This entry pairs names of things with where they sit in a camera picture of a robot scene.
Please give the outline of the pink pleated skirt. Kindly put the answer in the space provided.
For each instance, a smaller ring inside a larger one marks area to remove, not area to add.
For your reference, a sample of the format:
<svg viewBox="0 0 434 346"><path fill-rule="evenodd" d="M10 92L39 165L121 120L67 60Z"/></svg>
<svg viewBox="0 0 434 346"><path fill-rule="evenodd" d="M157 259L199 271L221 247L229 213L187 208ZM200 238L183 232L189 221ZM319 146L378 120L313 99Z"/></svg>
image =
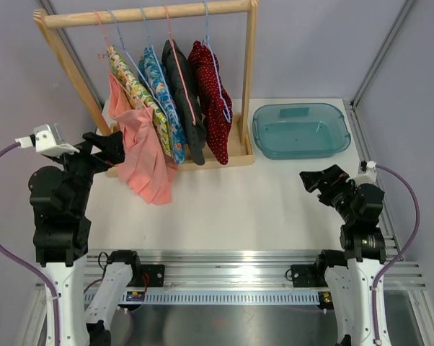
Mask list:
<svg viewBox="0 0 434 346"><path fill-rule="evenodd" d="M118 165L118 177L148 204L164 205L172 201L171 187L177 164L163 152L153 124L153 110L132 105L131 97L113 74L108 74L110 97L108 115L123 135L124 162Z"/></svg>

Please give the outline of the pink wire hanger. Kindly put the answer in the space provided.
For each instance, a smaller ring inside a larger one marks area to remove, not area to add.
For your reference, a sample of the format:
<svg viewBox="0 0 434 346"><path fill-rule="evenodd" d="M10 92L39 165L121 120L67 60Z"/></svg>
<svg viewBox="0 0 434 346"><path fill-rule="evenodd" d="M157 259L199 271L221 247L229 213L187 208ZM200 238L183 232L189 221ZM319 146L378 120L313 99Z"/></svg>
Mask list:
<svg viewBox="0 0 434 346"><path fill-rule="evenodd" d="M98 25L102 30L102 34L107 46L107 58L109 62L109 70L115 76L133 108L143 112L149 111L150 115L154 114L152 105L156 105L150 92L140 83L134 76L128 64L122 59L114 45L110 43L107 37L106 29L97 11L93 11L97 18Z"/></svg>

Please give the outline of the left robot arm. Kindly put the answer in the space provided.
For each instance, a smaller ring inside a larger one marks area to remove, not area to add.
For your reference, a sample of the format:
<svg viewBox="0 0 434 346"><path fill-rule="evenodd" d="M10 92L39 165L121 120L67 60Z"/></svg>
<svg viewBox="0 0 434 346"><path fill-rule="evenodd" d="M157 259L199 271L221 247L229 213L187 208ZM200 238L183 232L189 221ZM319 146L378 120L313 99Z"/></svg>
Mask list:
<svg viewBox="0 0 434 346"><path fill-rule="evenodd" d="M35 129L36 151L54 161L30 178L30 205L35 219L36 262L47 298L47 345L110 345L112 318L127 287L135 302L146 301L149 288L164 285L165 266L145 265L133 250L107 256L102 280L84 304L84 270L90 220L85 216L93 178L125 159L123 134L85 133L72 146L49 126Z"/></svg>

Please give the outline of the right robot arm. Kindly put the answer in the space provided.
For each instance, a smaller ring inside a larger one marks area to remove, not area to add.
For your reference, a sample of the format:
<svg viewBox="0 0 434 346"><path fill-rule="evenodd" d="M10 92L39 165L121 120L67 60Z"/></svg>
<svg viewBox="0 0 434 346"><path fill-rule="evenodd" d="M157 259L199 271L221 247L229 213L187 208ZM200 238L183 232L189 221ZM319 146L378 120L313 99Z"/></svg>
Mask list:
<svg viewBox="0 0 434 346"><path fill-rule="evenodd" d="M384 191L376 186L376 165L363 162L352 178L339 166L301 172L307 192L343 219L340 250L323 249L310 265L291 265L285 273L294 288L328 288L322 304L333 309L337 345L390 345L384 280L386 245L378 220Z"/></svg>

